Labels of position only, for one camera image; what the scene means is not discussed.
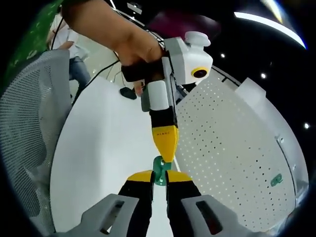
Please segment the person's left hand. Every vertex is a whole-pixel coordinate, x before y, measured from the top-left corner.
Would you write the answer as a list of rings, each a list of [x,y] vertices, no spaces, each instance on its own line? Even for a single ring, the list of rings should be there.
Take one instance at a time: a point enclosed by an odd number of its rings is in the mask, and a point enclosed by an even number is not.
[[[114,48],[123,66],[134,66],[139,62],[150,63],[161,59],[163,49],[148,32],[135,27],[124,35]]]

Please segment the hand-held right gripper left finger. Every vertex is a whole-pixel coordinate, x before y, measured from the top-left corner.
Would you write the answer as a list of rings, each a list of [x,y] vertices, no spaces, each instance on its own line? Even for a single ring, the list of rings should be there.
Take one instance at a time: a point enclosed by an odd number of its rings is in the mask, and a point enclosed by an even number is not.
[[[82,214],[83,231],[89,237],[111,229],[108,237],[145,237],[152,216],[151,170],[128,177],[118,194],[110,194]]]

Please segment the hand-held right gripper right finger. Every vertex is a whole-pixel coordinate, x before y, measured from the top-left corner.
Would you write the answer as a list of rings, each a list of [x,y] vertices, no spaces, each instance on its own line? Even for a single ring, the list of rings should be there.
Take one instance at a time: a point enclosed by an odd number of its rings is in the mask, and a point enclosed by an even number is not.
[[[202,195],[182,172],[166,172],[167,216],[175,237],[242,237],[237,215],[210,195]]]

